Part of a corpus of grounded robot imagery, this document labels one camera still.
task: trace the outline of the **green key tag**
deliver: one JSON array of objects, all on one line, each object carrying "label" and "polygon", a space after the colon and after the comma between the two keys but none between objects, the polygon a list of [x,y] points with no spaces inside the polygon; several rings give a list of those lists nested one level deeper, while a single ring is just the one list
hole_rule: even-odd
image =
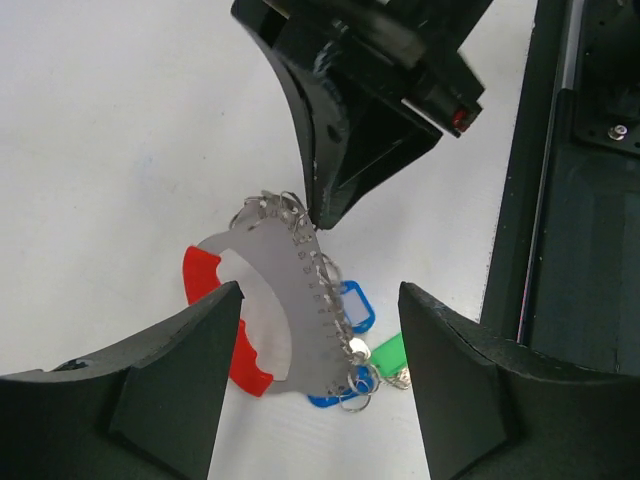
[{"label": "green key tag", "polygon": [[407,367],[407,355],[404,351],[402,333],[387,340],[371,353],[371,363],[380,372],[381,377],[393,377]]}]

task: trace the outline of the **red handle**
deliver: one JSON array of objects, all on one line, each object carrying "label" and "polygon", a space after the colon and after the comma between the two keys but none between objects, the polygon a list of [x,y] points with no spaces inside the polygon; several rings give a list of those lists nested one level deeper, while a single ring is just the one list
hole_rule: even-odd
[{"label": "red handle", "polygon": [[[192,305],[218,288],[218,265],[221,258],[198,247],[189,247],[182,262],[182,277],[187,301]],[[258,352],[247,337],[247,325],[240,319],[236,346],[231,357],[229,377],[245,392],[261,397],[273,382],[273,375],[263,372],[256,359]]]}]

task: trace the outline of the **white table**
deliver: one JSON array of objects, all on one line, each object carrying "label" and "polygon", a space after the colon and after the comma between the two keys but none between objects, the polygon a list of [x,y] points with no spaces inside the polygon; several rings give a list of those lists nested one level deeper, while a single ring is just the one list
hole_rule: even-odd
[{"label": "white table", "polygon": [[[323,249],[399,330],[398,286],[480,313],[535,0],[464,45],[484,113],[367,195]],[[230,0],[3,1],[0,374],[50,369],[185,306],[181,260],[262,188],[303,194],[275,76]],[[251,175],[242,172],[250,171]],[[363,413],[230,384],[211,478],[428,478],[411,393]]]}]

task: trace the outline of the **screw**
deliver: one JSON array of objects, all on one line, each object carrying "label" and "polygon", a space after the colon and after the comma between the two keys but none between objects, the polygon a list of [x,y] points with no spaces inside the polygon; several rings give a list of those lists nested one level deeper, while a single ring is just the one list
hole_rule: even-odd
[{"label": "screw", "polygon": [[619,142],[620,140],[624,140],[629,130],[624,125],[616,125],[615,127],[611,127],[608,133],[611,140]]}]

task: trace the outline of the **blue key tag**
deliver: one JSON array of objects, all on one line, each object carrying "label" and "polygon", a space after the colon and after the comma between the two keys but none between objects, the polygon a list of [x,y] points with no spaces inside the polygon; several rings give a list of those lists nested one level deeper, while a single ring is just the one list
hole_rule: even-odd
[{"label": "blue key tag", "polygon": [[[367,393],[372,391],[374,386],[375,381],[369,373],[369,369],[367,367],[358,367],[358,377],[355,382],[355,387],[358,389],[358,391],[360,393]],[[346,402],[347,400],[351,400],[352,398],[356,398],[359,396],[360,395],[358,393],[349,388],[345,390],[345,392],[339,398],[309,396],[309,400],[318,408],[328,408],[337,405],[340,402]]]},{"label": "blue key tag", "polygon": [[365,297],[360,285],[353,280],[342,282],[342,304],[345,316],[353,328],[353,333],[367,332],[376,321],[376,314]]}]

